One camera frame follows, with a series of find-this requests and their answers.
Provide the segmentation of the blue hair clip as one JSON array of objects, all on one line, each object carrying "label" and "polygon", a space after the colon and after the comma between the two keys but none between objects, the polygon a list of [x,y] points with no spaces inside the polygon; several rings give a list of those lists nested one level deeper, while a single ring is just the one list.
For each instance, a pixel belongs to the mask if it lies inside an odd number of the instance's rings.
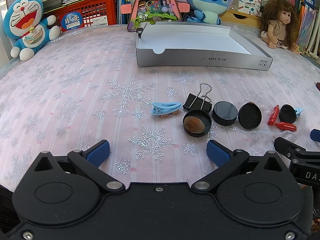
[{"label": "blue hair clip", "polygon": [[153,102],[153,109],[151,114],[160,116],[161,118],[167,117],[169,114],[179,113],[182,104],[180,102]]},{"label": "blue hair clip", "polygon": [[295,108],[295,113],[296,113],[296,117],[300,117],[301,113],[302,113],[303,109],[302,108]]}]

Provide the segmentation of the red plastic peg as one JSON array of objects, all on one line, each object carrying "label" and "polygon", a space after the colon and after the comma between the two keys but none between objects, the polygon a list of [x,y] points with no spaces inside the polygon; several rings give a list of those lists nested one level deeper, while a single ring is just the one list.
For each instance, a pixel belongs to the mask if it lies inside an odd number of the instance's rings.
[{"label": "red plastic peg", "polygon": [[273,112],[269,117],[269,120],[267,122],[268,125],[270,125],[270,126],[274,126],[275,125],[277,117],[278,117],[278,113],[279,113],[279,105],[276,105],[273,108]]},{"label": "red plastic peg", "polygon": [[294,124],[290,124],[287,122],[278,122],[278,123],[275,123],[275,126],[282,131],[291,131],[291,132],[297,131],[297,127]]}]

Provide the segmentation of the small black round cap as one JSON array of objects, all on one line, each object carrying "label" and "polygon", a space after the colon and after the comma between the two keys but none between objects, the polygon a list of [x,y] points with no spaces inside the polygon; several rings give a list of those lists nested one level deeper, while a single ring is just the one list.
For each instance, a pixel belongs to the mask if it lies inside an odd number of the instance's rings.
[{"label": "small black round cap", "polygon": [[288,124],[293,124],[296,121],[297,115],[295,109],[288,104],[285,104],[279,110],[279,120]]}]

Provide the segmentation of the black cap with nut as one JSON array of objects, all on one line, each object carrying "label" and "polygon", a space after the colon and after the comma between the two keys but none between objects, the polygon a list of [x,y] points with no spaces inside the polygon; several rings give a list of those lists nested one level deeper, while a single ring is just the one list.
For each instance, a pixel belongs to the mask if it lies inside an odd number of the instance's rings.
[{"label": "black cap with nut", "polygon": [[203,133],[200,133],[200,134],[190,133],[190,132],[188,132],[188,131],[184,128],[184,130],[186,131],[186,133],[187,133],[188,135],[190,135],[190,136],[192,136],[192,137],[203,137],[203,136],[205,136],[205,135],[209,132],[209,130],[211,129],[212,120],[211,120],[210,115],[209,115],[207,112],[205,112],[205,111],[203,111],[203,110],[199,110],[199,109],[189,111],[189,112],[184,116],[183,121],[184,121],[184,119],[185,119],[186,117],[188,117],[188,116],[195,116],[195,117],[201,119],[201,121],[202,121],[202,122],[204,123],[204,125],[205,125],[205,130],[204,130],[204,132],[203,132]]}]

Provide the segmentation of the black oval cap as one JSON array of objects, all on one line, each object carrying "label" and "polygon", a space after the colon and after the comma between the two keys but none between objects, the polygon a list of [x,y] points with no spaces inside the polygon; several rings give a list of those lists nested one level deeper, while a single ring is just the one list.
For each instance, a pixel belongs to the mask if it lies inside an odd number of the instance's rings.
[{"label": "black oval cap", "polygon": [[256,129],[262,121],[260,108],[253,102],[244,104],[238,112],[238,121],[244,129]]}]

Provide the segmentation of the large black binder clip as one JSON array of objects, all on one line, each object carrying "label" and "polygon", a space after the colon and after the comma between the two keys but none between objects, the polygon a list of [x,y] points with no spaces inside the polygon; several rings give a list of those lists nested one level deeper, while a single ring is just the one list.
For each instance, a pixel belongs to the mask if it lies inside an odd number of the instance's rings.
[{"label": "large black binder clip", "polygon": [[212,86],[207,83],[201,83],[197,95],[189,93],[183,108],[187,111],[203,110],[209,113],[212,110],[212,100],[208,93],[212,91]]}]

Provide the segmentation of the brown nut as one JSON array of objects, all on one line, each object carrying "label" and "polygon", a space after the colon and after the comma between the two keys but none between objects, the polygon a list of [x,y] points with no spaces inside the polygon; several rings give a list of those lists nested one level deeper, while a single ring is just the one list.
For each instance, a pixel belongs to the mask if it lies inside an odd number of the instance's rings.
[{"label": "brown nut", "polygon": [[200,134],[203,133],[205,130],[205,125],[201,121],[201,119],[195,117],[195,116],[188,116],[183,121],[184,128],[194,134]]}]

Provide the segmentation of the brown-haired doll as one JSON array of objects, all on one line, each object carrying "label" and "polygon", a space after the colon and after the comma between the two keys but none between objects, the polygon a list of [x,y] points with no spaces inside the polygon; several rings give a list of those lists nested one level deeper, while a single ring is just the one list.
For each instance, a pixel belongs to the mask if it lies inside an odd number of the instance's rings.
[{"label": "brown-haired doll", "polygon": [[271,49],[282,48],[298,53],[296,39],[299,31],[297,16],[287,0],[269,0],[261,16],[260,38]]}]

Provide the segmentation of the grey cardboard tray box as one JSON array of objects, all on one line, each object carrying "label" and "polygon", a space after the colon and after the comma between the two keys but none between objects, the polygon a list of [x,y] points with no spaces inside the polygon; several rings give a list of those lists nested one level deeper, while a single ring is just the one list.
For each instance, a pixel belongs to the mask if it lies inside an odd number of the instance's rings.
[{"label": "grey cardboard tray box", "polygon": [[273,57],[237,30],[188,22],[148,24],[136,41],[139,67],[225,67],[269,70]]}]

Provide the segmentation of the small binder clip on tray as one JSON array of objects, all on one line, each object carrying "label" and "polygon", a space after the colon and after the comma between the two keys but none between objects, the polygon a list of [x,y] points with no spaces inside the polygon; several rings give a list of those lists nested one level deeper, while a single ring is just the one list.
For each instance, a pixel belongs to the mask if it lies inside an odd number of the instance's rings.
[{"label": "small binder clip on tray", "polygon": [[148,26],[148,23],[144,24],[143,27],[139,27],[136,29],[136,33],[137,33],[138,38],[142,37],[142,33],[143,33],[144,29],[146,28],[146,26]]}]

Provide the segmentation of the wooden drawer box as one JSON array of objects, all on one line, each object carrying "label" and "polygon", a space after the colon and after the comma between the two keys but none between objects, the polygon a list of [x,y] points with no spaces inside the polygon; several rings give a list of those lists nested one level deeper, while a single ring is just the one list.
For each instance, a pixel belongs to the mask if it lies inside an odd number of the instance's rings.
[{"label": "wooden drawer box", "polygon": [[249,15],[235,10],[227,10],[220,15],[222,23],[244,24],[250,27],[261,27],[261,19],[254,15]]}]

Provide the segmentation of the white label printer box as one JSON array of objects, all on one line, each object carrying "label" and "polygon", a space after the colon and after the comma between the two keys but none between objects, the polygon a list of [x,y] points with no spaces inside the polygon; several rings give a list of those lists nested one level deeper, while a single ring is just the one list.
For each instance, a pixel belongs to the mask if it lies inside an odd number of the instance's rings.
[{"label": "white label printer box", "polygon": [[232,8],[238,12],[260,16],[261,0],[234,0]]}]

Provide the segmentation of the Doraemon plush toy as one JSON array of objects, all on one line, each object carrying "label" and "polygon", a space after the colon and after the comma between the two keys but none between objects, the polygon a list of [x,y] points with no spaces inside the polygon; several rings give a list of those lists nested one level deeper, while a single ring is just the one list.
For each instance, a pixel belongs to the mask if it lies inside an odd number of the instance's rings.
[{"label": "Doraemon plush toy", "polygon": [[16,0],[4,18],[4,31],[15,40],[10,51],[13,58],[21,61],[31,59],[46,43],[60,36],[60,27],[55,25],[56,16],[43,16],[41,0]]}]

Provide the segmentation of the Stitch plush toy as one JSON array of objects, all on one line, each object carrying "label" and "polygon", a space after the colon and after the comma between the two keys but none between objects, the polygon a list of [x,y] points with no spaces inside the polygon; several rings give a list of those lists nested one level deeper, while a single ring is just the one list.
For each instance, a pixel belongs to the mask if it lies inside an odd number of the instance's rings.
[{"label": "Stitch plush toy", "polygon": [[194,16],[186,16],[186,22],[220,25],[219,15],[229,9],[233,0],[187,0],[187,2]]}]

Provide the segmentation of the pink triangular diorama house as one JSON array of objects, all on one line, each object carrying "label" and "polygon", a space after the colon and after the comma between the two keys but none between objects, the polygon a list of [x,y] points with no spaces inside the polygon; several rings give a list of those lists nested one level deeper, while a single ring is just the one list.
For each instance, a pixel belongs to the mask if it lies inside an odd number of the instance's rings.
[{"label": "pink triangular diorama house", "polygon": [[189,11],[187,0],[134,0],[120,7],[122,14],[129,14],[129,32],[141,31],[146,24],[181,21],[182,14]]}]

